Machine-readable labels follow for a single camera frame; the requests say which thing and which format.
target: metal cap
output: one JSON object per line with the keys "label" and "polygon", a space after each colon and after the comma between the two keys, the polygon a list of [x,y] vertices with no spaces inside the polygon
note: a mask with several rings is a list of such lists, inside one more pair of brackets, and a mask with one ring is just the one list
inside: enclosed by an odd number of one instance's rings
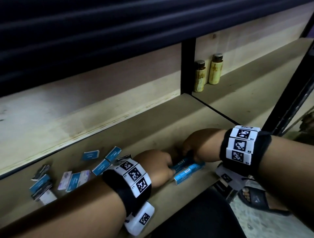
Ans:
{"label": "metal cap", "polygon": [[197,68],[201,68],[205,66],[205,61],[204,60],[197,60],[195,61],[195,64],[197,65]]}
{"label": "metal cap", "polygon": [[214,58],[215,58],[215,59],[220,60],[220,59],[222,59],[222,57],[223,57],[222,53],[216,53],[216,54],[214,54]]}

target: wooden shelf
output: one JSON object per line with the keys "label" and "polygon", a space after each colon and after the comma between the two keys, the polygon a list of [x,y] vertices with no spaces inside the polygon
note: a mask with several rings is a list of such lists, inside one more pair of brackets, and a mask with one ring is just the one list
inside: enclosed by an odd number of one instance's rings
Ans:
{"label": "wooden shelf", "polygon": [[[168,151],[174,159],[179,159],[175,146],[182,145],[192,132],[207,127],[228,129],[233,126],[233,123],[191,96],[180,95],[0,180],[0,189],[4,191],[0,196],[0,204],[3,207],[0,210],[0,227],[40,207],[40,203],[31,199],[28,188],[33,184],[31,177],[42,164],[51,165],[49,174],[55,181],[53,191],[57,197],[61,197],[65,193],[56,190],[56,187],[64,171],[79,172],[94,168],[115,145],[122,148],[121,156],[134,156],[147,149],[162,149]],[[99,159],[81,161],[83,152],[96,149],[100,150]],[[155,214],[140,236],[147,235],[215,183],[216,166],[217,163],[207,164],[182,184],[176,186],[174,182],[170,182],[154,193],[149,201],[155,207]],[[128,234],[122,230],[119,236]]]}
{"label": "wooden shelf", "polygon": [[241,125],[263,127],[312,41],[297,39],[193,95]]}

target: black strap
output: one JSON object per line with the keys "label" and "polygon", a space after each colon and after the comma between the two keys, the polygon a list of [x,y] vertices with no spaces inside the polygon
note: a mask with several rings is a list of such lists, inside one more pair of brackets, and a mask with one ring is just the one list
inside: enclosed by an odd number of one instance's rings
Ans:
{"label": "black strap", "polygon": [[114,170],[106,170],[102,174],[103,181],[111,187],[121,198],[127,216],[136,214],[144,203],[149,199],[152,185],[150,184],[137,198],[134,197],[131,188],[123,177]]}
{"label": "black strap", "polygon": [[220,154],[219,157],[224,163],[224,167],[227,169],[230,169],[237,174],[240,174],[244,177],[247,177],[248,175],[254,175],[257,170],[258,166],[269,146],[269,144],[272,141],[272,138],[270,136],[269,132],[259,131],[257,138],[254,143],[254,151],[252,154],[252,160],[251,165],[246,165],[237,161],[233,161],[226,158],[226,149],[228,147],[228,141],[230,134],[232,132],[232,129],[229,129],[224,136],[224,139],[221,143],[220,147]]}

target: floor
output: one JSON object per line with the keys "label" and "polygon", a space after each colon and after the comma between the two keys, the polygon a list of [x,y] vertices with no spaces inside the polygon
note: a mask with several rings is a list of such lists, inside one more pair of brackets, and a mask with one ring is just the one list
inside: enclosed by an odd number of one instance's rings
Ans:
{"label": "floor", "polygon": [[314,233],[294,216],[281,216],[246,206],[239,197],[230,203],[247,238],[313,238]]}

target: bottle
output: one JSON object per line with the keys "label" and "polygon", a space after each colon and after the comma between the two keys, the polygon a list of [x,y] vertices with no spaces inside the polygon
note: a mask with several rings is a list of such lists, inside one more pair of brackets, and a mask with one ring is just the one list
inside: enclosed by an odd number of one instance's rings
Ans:
{"label": "bottle", "polygon": [[205,83],[205,74],[206,74],[206,67],[204,60],[197,60],[195,61],[195,84],[194,84],[194,92],[199,93],[202,92],[204,89]]}
{"label": "bottle", "polygon": [[221,70],[222,70],[222,54],[217,53],[213,55],[212,62],[210,64],[209,78],[208,82],[210,84],[217,84],[220,80]]}

